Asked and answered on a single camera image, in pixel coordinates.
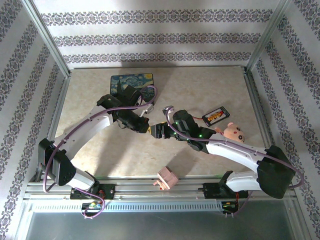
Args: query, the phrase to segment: marble-patterned surface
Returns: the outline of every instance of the marble-patterned surface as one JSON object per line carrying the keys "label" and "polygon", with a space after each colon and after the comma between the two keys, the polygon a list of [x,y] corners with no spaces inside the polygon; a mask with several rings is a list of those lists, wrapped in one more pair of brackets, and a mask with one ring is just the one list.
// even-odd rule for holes
{"label": "marble-patterned surface", "polygon": [[[102,95],[109,93],[112,75],[138,73],[153,73],[159,90],[154,110],[146,115],[150,125],[165,121],[162,108],[168,105],[198,117],[224,106],[231,116],[211,128],[224,129],[229,122],[237,123],[245,133],[246,144],[264,146],[242,70],[236,66],[73,70],[56,135],[82,119]],[[196,122],[206,127],[203,121]],[[95,135],[72,163],[97,177],[154,176],[164,166],[179,177],[246,170],[227,158],[197,152],[186,142],[155,139],[148,133],[120,129],[116,123]]]}

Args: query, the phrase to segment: striped wallpaper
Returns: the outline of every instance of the striped wallpaper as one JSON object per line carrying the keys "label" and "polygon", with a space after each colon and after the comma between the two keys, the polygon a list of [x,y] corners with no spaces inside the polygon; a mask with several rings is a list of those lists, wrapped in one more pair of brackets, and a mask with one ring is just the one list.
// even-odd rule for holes
{"label": "striped wallpaper", "polygon": [[70,68],[243,65],[279,0],[35,0]]}
{"label": "striped wallpaper", "polygon": [[296,193],[312,239],[320,239],[319,3],[291,1],[252,70],[275,144],[304,173]]}
{"label": "striped wallpaper", "polygon": [[19,0],[0,0],[0,240],[15,236],[27,182],[38,166],[64,83]]}

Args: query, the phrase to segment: plush toy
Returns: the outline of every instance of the plush toy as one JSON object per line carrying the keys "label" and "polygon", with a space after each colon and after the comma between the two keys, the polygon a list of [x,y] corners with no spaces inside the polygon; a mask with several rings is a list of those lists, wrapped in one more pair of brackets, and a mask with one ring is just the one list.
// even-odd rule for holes
{"label": "plush toy", "polygon": [[245,142],[244,133],[241,131],[240,127],[237,124],[234,124],[233,122],[229,122],[228,127],[224,131],[221,131],[219,127],[216,127],[214,130],[228,139],[238,141],[241,143]]}

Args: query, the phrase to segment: small pink wooden block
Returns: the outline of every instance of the small pink wooden block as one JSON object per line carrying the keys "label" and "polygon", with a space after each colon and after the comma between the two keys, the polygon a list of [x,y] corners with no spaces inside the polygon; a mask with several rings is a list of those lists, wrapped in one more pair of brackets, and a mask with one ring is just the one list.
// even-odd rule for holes
{"label": "small pink wooden block", "polygon": [[162,168],[157,175],[161,181],[157,180],[153,185],[159,184],[161,190],[171,189],[179,181],[177,175],[175,175],[167,166]]}

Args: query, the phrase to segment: patterned wallpaper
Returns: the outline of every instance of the patterned wallpaper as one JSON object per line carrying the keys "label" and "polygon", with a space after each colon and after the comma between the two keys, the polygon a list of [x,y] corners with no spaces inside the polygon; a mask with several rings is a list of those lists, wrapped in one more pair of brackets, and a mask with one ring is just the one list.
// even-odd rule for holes
{"label": "patterned wallpaper", "polygon": [[0,240],[11,239],[64,76],[19,0],[0,0]]}
{"label": "patterned wallpaper", "polygon": [[312,239],[320,239],[319,27],[319,0],[293,0],[252,70],[275,144],[304,173],[296,192]]}
{"label": "patterned wallpaper", "polygon": [[245,66],[279,0],[34,0],[70,68]]}

